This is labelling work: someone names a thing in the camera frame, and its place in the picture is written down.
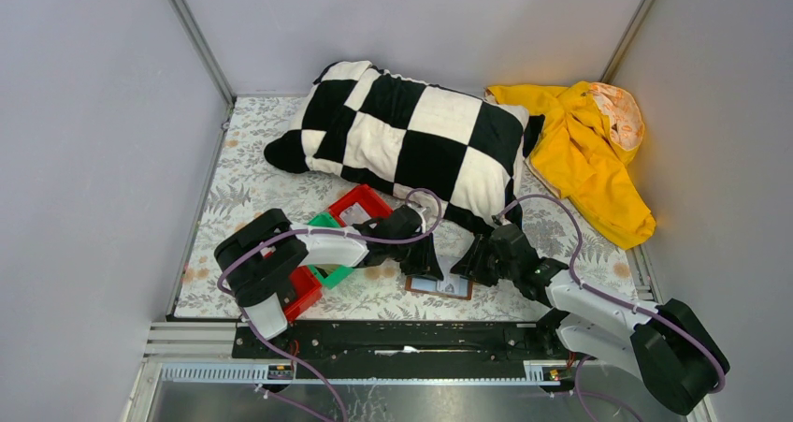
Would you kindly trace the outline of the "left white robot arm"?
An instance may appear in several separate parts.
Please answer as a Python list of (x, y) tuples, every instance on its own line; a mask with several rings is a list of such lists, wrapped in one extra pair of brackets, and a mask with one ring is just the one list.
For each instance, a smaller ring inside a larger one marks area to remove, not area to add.
[(282, 305), (292, 292), (290, 276), (301, 267), (365, 269), (393, 260), (406, 276), (443, 277), (431, 230), (421, 211), (407, 205), (345, 227), (294, 224), (271, 209), (222, 241), (214, 258), (222, 271), (219, 289), (266, 340), (289, 326)]

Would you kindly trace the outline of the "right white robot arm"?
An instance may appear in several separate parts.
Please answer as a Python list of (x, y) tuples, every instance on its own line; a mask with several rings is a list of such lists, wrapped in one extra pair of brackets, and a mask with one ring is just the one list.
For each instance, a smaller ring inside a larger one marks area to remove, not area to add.
[(539, 325), (565, 349), (632, 374), (678, 415), (691, 413), (726, 382), (726, 356), (684, 302), (636, 300), (587, 284), (571, 264), (539, 256), (513, 224), (476, 237), (451, 271), (482, 285), (512, 282), (525, 298), (548, 307)]

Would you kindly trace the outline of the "white credit card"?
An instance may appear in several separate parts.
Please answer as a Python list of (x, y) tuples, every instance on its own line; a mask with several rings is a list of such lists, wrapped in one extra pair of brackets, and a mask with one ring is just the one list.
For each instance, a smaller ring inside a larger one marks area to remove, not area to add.
[(443, 279), (437, 281), (437, 291), (447, 296), (462, 296), (466, 292), (466, 287), (461, 284), (461, 279), (457, 275), (452, 274), (452, 267), (457, 263), (458, 258), (441, 255), (438, 261), (443, 272)]

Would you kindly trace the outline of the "brown leather card holder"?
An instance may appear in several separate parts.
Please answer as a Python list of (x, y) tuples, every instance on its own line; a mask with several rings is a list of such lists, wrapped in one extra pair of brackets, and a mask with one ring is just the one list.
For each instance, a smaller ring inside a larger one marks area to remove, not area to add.
[(473, 283), (454, 274), (440, 281), (408, 277), (405, 289), (414, 293), (459, 300), (471, 300), (473, 295)]

